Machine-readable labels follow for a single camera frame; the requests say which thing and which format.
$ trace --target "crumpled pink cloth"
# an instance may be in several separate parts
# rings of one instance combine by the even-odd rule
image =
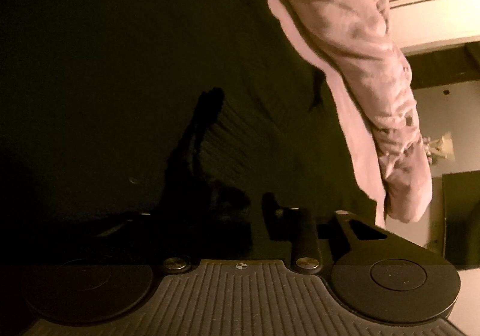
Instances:
[[[402,222],[418,221],[431,201],[431,173],[410,65],[390,36],[388,0],[287,1],[370,121],[388,214]]]

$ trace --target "dark fabric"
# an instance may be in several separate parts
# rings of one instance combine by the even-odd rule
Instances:
[[[2,223],[157,208],[168,159],[215,87],[225,101],[200,160],[245,194],[251,220],[268,191],[375,219],[323,73],[266,0],[0,0],[0,47]]]

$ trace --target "pink fabric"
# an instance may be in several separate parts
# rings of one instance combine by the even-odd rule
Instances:
[[[389,33],[388,0],[287,1],[313,45],[338,67],[370,122],[388,214],[418,221],[431,200],[431,174],[410,65]]]

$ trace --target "pink garment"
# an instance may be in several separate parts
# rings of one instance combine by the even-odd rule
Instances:
[[[411,69],[389,33],[388,0],[287,0],[370,121],[388,214],[416,222],[432,196]]]

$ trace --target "silver bolt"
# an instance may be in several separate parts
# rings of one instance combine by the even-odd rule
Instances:
[[[320,265],[320,262],[311,257],[302,257],[296,261],[296,264],[305,270],[312,270],[313,268],[317,268]]]
[[[187,262],[179,257],[171,257],[163,262],[165,268],[169,270],[181,270],[187,266]]]

